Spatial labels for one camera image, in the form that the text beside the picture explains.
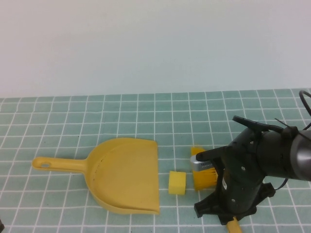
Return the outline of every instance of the yellow cube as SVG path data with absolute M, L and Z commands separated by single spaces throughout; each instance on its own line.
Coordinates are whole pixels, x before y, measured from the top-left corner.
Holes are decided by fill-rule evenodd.
M 169 194 L 184 195 L 186 191 L 186 173 L 170 171 Z

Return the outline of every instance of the green tiled floor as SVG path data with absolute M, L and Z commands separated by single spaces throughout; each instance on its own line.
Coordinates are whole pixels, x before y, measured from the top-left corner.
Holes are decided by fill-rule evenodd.
M 212 190 L 193 189 L 190 147 L 228 144 L 243 126 L 234 115 L 302 128 L 310 120 L 299 90 L 11 98 L 0 100 L 0 219 L 11 233 L 225 232 L 215 216 L 197 219 L 193 204 Z M 159 216 L 121 216 L 99 207 L 81 174 L 31 168 L 36 156 L 86 158 L 116 137 L 158 142 Z M 187 172 L 185 196 L 168 194 L 170 170 Z M 279 186 L 282 180 L 267 178 Z M 311 185 L 289 181 L 258 212 L 240 222 L 245 232 L 310 232 Z

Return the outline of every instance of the dustpan handle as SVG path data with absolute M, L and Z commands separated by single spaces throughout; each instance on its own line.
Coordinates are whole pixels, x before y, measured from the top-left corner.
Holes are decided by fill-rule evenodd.
M 83 159 L 58 159 L 37 157 L 32 165 L 35 169 L 45 171 L 81 172 L 86 171 L 86 160 Z

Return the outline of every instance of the white wall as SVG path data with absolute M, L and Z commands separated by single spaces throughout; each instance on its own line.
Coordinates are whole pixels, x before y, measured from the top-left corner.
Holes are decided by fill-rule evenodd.
M 0 96 L 311 86 L 310 0 L 1 0 Z

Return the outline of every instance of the yellow brush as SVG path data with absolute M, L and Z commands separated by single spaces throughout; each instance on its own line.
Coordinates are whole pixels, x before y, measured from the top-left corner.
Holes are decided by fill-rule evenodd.
M 191 156 L 196 155 L 197 153 L 203 151 L 205 151 L 205 149 L 192 147 Z M 216 186 L 218 175 L 215 168 L 210 168 L 203 171 L 192 171 L 192 174 L 195 191 Z M 242 230 L 239 226 L 239 222 L 236 220 L 236 218 L 234 218 L 233 221 L 228 222 L 226 226 L 229 233 L 242 233 Z

